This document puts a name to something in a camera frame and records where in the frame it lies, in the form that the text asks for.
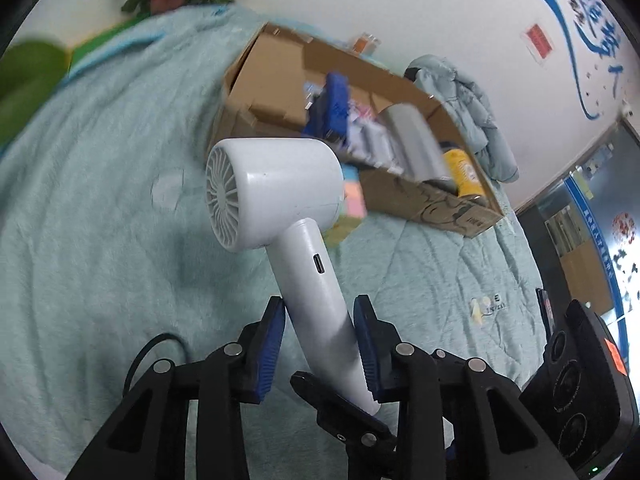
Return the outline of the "brown cardboard box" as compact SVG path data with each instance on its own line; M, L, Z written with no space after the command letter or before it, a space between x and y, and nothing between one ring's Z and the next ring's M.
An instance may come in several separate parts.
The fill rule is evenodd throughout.
M268 23L222 78L208 143L267 138L295 180L330 152L355 167L367 210L476 237L503 213L445 107L409 79Z

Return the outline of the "white hair dryer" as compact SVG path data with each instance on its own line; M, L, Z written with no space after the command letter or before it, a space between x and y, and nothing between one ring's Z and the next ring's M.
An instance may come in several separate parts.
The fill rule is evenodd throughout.
M352 318L323 233L344 200L337 157L304 138L230 138L206 162L212 229L228 252L265 249L310 370L370 415L370 393Z

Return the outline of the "silver metal can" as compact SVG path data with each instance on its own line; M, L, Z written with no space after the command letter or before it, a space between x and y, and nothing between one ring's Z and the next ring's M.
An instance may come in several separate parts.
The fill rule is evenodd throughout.
M401 150L408 179L456 190L456 182L442 157L442 149L424 116L410 103L388 106L380 113Z

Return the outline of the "green leaf plant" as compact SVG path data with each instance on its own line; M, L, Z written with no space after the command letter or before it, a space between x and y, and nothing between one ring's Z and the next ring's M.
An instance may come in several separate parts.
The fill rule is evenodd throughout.
M10 143L66 75L70 55L42 40L9 47L1 58L1 145Z

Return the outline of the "pastel sticky note stack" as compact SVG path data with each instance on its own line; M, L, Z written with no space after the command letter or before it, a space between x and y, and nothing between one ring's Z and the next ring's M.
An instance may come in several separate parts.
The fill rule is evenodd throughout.
M323 239L328 247L335 247L344 242L368 214L358 169L352 165L343 165L342 173L344 200L334 225L323 233Z

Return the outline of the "red wall notice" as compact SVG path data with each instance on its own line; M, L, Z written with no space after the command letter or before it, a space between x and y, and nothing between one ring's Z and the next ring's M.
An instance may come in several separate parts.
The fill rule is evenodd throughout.
M538 63L544 62L553 52L553 44L539 24L533 24L522 33L529 53Z

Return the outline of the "blue stapler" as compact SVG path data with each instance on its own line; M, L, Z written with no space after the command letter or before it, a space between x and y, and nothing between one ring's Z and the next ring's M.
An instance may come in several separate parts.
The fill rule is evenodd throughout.
M337 145L344 144L348 133L349 116L348 80L340 73L328 73L322 90L307 108L305 136L311 136Z

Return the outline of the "light green bed blanket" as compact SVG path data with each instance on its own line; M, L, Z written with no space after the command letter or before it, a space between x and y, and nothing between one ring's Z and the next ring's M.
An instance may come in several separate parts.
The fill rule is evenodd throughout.
M134 356L209 355L278 291L263 250L232 254L205 205L224 72L262 27L239 6L145 21L75 70L1 159L1 421L67 474L122 397ZM474 238L369 214L330 251L347 300L405 340L479 356L525 384L546 336L539 272L507 200Z

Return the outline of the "grey-blue down jacket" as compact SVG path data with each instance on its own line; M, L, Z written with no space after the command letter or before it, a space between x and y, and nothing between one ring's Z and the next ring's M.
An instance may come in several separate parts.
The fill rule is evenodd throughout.
M488 177L501 183L518 180L518 164L488 96L471 76L446 58L427 54L410 62L404 77L442 103Z

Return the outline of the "colourful magazine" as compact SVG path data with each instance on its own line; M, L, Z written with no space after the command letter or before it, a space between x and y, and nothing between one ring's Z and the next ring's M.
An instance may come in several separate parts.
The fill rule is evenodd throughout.
M390 130L382 124L371 107L349 101L346 151L354 159L373 168L384 168L402 176L400 149Z

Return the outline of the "orange label glass jar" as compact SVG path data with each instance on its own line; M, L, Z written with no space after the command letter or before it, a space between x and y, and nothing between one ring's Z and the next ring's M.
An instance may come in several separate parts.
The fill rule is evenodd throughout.
M379 45L378 38L363 32L352 42L352 50L360 55L372 56Z

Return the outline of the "yellow jar black lid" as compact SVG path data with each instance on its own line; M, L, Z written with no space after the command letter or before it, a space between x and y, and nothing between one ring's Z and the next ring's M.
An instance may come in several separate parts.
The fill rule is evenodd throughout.
M486 202L486 193L480 177L470 156L457 146L445 146L442 149L442 157L448 165L451 177L454 178L458 189L458 196L466 200Z

